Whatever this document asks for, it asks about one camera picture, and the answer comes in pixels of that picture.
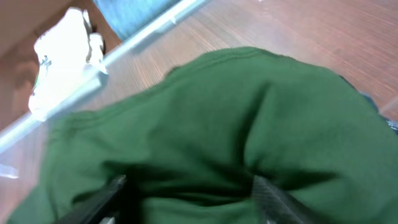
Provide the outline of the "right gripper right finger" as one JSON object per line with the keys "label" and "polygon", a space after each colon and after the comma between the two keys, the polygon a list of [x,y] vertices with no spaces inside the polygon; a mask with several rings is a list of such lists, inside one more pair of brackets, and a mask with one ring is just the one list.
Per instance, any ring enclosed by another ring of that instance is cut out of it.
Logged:
{"label": "right gripper right finger", "polygon": [[273,224],[327,224],[329,221],[310,210],[269,180],[256,175],[252,197],[261,214],[262,223]]}

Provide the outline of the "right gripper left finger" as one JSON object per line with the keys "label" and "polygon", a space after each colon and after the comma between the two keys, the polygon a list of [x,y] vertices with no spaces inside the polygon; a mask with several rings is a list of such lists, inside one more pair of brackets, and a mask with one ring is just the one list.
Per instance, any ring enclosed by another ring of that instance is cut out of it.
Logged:
{"label": "right gripper left finger", "polygon": [[57,220],[56,224],[117,224],[121,195],[127,183],[125,175],[112,180],[76,210]]}

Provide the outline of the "dark green cloth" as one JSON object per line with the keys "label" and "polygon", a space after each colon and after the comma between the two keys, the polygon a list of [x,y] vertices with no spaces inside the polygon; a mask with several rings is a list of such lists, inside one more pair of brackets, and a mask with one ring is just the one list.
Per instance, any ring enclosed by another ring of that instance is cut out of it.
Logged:
{"label": "dark green cloth", "polygon": [[397,134],[343,77],[253,47],[53,127],[9,223],[53,223],[117,176],[131,223],[258,223],[267,178],[320,223],[397,222]]}

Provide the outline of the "white printed t-shirt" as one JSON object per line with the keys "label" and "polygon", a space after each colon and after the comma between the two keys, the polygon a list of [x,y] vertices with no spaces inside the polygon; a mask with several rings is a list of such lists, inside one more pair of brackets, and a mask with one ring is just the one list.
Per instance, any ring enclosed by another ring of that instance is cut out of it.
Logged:
{"label": "white printed t-shirt", "polygon": [[34,44],[39,72],[29,97],[37,121],[46,121],[101,86],[104,40],[93,32],[88,11],[69,8]]}

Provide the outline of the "blue cloth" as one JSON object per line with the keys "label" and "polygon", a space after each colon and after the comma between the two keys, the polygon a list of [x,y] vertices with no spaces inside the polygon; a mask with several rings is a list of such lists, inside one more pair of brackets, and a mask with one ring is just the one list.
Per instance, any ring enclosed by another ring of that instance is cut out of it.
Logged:
{"label": "blue cloth", "polygon": [[93,0],[121,41],[139,32],[180,0]]}

